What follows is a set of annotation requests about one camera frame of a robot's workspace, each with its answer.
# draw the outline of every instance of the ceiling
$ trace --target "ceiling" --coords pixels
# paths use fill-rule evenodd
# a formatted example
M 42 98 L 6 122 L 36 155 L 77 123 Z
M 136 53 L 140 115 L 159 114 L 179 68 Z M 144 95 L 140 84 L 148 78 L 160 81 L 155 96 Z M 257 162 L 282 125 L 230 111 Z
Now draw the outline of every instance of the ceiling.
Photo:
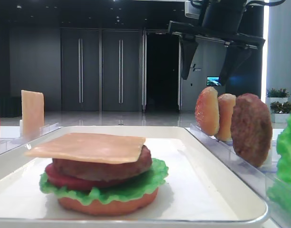
M 141 0 L 0 0 L 0 24 L 104 29 L 167 29 L 183 2 Z

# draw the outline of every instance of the potted plant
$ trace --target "potted plant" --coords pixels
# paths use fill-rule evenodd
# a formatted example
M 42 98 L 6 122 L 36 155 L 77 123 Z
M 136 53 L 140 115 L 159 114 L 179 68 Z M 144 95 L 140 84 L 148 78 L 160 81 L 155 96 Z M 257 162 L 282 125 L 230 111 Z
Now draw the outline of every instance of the potted plant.
M 271 111 L 271 120 L 273 123 L 285 123 L 291 113 L 291 103 L 285 102 L 281 104 L 280 102 L 272 102 Z
M 271 112 L 271 103 L 279 102 L 281 104 L 288 102 L 289 93 L 287 89 L 268 89 L 266 94 L 266 104 Z

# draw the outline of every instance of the floor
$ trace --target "floor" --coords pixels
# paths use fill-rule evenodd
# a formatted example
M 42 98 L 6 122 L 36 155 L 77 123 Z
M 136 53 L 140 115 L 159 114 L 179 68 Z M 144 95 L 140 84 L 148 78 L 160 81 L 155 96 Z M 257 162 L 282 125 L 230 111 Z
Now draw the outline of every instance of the floor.
M 1 118 L 1 126 L 19 126 L 20 117 Z M 140 112 L 46 112 L 45 125 L 59 123 L 73 125 L 151 125 L 190 127 L 195 123 L 194 113 L 140 113 Z M 273 123 L 283 129 L 286 123 Z

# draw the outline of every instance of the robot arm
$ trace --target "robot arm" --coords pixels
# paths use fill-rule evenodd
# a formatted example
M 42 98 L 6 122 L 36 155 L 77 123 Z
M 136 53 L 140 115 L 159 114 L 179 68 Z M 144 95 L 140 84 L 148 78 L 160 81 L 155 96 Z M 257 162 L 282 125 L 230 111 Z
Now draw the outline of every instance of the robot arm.
M 197 50 L 198 39 L 219 42 L 227 47 L 220 83 L 225 85 L 231 74 L 251 56 L 251 49 L 261 49 L 265 40 L 238 33 L 243 13 L 248 6 L 278 6 L 286 0 L 187 0 L 186 17 L 195 19 L 194 24 L 170 21 L 169 33 L 180 36 L 182 45 L 182 78 L 186 80 Z

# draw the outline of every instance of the cheese slice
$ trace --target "cheese slice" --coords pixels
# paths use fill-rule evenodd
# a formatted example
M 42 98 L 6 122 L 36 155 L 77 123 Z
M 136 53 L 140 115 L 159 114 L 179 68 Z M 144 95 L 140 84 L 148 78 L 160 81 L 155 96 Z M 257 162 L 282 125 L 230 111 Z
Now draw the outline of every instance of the cheese slice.
M 95 133 L 69 133 L 40 144 L 26 156 L 82 162 L 123 164 L 136 162 L 146 139 Z
M 42 93 L 21 91 L 23 136 L 39 136 L 44 126 L 44 96 Z

